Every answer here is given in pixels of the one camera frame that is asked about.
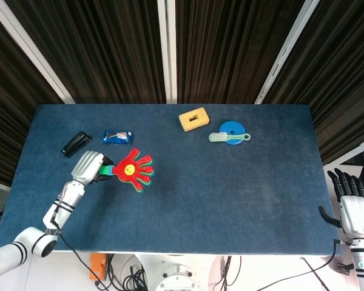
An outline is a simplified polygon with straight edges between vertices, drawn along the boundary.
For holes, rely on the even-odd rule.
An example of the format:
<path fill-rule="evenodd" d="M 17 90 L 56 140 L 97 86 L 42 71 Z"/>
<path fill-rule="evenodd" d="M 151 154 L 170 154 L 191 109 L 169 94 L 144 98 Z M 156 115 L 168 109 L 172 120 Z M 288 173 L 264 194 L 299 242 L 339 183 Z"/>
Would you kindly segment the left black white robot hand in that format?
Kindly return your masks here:
<path fill-rule="evenodd" d="M 112 166 L 113 161 L 104 154 L 95 151 L 85 151 L 71 172 L 75 181 L 83 185 L 93 182 L 106 181 L 111 178 L 110 175 L 100 174 L 102 166 Z"/>

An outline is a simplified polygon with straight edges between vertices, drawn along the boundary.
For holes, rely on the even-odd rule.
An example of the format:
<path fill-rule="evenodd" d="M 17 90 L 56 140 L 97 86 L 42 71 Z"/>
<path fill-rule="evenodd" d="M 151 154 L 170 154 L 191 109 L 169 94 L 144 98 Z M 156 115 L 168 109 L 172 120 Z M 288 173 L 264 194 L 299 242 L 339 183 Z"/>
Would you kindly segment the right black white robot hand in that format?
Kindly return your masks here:
<path fill-rule="evenodd" d="M 328 224 L 342 229 L 351 239 L 364 239 L 364 185 L 361 180 L 338 168 L 327 171 L 339 204 L 340 218 L 328 215 L 324 207 L 318 208 Z"/>

